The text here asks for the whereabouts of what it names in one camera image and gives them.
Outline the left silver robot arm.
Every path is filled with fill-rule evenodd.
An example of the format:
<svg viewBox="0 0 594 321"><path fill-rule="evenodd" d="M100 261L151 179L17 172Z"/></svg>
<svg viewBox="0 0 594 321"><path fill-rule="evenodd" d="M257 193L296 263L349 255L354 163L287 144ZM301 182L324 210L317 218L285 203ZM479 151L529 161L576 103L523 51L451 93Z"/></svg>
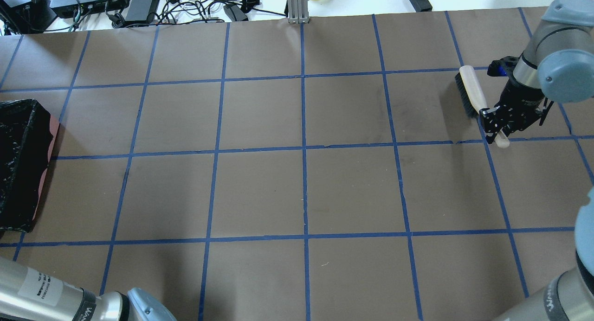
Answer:
<svg viewBox="0 0 594 321"><path fill-rule="evenodd" d="M3 321L176 320L142 289L96 295L4 257L0 259L0 314Z"/></svg>

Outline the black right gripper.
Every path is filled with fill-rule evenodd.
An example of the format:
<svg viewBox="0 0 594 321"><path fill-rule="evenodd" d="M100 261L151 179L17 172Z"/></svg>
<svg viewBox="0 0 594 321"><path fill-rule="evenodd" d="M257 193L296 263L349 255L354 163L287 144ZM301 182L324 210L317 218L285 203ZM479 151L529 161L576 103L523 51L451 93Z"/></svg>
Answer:
<svg viewBox="0 0 594 321"><path fill-rule="evenodd" d="M526 130L535 122L539 122L539 126L543 125L552 105L554 102L545 97L540 89L507 82L496 105L480 109L478 117L486 139L494 141L498 133L509 136L516 131Z"/></svg>

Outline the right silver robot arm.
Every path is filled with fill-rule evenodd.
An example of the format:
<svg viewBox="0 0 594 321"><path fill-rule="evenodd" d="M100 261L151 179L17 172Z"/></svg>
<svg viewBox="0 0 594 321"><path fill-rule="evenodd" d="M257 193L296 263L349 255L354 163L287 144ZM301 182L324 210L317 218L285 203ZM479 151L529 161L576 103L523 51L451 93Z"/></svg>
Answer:
<svg viewBox="0 0 594 321"><path fill-rule="evenodd" d="M554 103L593 96L593 26L592 0L554 0L518 57L492 61L488 76L508 80L496 105L478 111L488 143L542 125Z"/></svg>

